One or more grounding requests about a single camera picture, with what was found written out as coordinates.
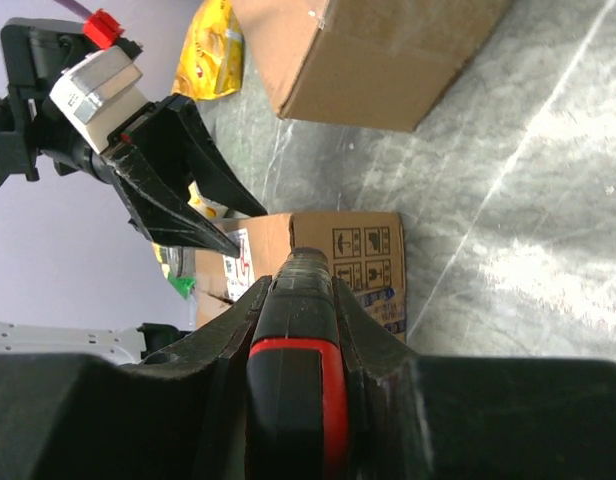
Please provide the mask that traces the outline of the red black box cutter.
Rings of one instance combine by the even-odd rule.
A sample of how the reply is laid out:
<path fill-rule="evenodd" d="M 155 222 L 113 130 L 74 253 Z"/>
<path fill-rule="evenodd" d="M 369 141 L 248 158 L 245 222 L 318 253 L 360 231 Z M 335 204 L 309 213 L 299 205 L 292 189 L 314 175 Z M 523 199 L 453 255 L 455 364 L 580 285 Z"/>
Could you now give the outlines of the red black box cutter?
<path fill-rule="evenodd" d="M 284 289 L 275 277 L 246 365 L 250 479 L 342 479 L 348 399 L 335 296 Z"/>

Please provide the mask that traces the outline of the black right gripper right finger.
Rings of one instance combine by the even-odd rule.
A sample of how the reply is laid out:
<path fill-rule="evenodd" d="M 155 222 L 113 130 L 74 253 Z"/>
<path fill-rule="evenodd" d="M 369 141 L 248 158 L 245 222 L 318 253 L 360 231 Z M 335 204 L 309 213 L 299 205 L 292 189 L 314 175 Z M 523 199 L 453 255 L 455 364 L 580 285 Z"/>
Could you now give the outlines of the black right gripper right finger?
<path fill-rule="evenodd" d="M 420 354 L 335 280 L 352 479 L 616 479 L 616 363 Z"/>

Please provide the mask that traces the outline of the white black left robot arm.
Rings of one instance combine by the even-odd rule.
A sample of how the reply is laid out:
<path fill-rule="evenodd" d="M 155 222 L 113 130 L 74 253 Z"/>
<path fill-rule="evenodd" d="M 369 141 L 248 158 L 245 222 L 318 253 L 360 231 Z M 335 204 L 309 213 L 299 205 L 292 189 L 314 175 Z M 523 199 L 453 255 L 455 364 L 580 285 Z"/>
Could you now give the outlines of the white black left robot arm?
<path fill-rule="evenodd" d="M 113 189 L 89 176 L 13 176 L 0 188 L 0 348 L 98 350 L 121 361 L 145 324 L 195 329 Z"/>

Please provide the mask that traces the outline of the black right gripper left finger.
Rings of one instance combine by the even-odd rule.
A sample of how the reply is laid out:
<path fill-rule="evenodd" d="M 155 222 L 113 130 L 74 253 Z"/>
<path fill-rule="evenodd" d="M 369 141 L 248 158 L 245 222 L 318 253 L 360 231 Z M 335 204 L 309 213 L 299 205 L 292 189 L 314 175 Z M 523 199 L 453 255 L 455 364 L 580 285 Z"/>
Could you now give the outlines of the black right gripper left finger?
<path fill-rule="evenodd" d="M 0 479 L 241 479 L 245 365 L 270 278 L 140 364 L 0 355 Z"/>

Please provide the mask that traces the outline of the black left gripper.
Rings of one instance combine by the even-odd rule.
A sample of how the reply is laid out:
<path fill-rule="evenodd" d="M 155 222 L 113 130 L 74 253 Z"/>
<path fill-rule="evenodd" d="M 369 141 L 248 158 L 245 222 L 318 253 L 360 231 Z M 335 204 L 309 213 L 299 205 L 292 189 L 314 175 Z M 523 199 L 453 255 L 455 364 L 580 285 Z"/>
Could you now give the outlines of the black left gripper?
<path fill-rule="evenodd" d="M 143 47 L 110 17 L 83 24 L 12 18 L 0 31 L 0 42 L 8 80 L 7 96 L 0 98 L 0 185 L 11 175 L 37 181 L 36 161 L 42 153 L 51 156 L 61 175 L 88 169 L 92 148 L 54 105 L 51 88 L 63 69 L 88 54 L 118 46 L 134 60 Z M 195 102 L 172 94 L 160 106 L 173 119 L 200 194 L 250 217 L 266 215 L 219 151 Z M 137 147 L 124 144 L 111 150 L 105 166 L 131 222 L 151 242 L 239 255 L 239 247 L 167 186 Z"/>

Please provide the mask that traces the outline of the labelled cardboard express box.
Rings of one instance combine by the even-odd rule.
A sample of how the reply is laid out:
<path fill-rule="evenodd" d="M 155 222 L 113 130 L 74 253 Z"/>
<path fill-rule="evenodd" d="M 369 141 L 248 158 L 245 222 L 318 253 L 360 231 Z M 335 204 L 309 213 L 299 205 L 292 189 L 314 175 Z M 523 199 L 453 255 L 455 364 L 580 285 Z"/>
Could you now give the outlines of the labelled cardboard express box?
<path fill-rule="evenodd" d="M 284 289 L 321 290 L 336 277 L 368 315 L 405 340 L 404 232 L 398 214 L 304 211 L 223 219 L 218 227 L 240 253 L 233 258 L 196 251 L 197 326 L 224 313 L 261 277 L 280 277 Z"/>

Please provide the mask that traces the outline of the yellow Lays chips bag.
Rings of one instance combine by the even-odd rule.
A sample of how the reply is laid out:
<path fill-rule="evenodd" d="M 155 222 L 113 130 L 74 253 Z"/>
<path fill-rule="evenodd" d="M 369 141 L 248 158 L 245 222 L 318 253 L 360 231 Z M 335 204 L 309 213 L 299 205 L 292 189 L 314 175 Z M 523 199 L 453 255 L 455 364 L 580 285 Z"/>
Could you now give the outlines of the yellow Lays chips bag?
<path fill-rule="evenodd" d="M 244 37 L 229 0 L 206 0 L 184 40 L 171 92 L 195 101 L 216 100 L 241 90 Z"/>

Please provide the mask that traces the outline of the plain taped cardboard box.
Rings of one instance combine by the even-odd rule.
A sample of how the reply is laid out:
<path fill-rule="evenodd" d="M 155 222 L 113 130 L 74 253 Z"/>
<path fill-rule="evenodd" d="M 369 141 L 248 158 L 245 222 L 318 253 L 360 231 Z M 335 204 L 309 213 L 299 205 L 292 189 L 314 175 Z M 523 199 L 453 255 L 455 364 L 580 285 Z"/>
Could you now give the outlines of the plain taped cardboard box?
<path fill-rule="evenodd" d="M 489 39 L 508 1 L 236 1 L 280 119 L 409 132 Z"/>

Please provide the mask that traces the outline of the green Chuba chips bag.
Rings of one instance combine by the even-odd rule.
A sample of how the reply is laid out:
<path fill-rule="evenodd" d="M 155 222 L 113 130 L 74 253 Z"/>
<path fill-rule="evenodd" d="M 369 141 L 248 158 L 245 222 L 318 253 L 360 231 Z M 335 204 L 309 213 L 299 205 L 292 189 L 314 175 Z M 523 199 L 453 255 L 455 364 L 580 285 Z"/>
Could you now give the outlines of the green Chuba chips bag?
<path fill-rule="evenodd" d="M 228 208 L 200 194 L 195 182 L 189 185 L 188 204 L 206 219 L 216 221 L 226 216 Z M 153 244 L 153 251 L 164 278 L 184 299 L 192 294 L 195 280 L 195 254 L 190 248 Z"/>

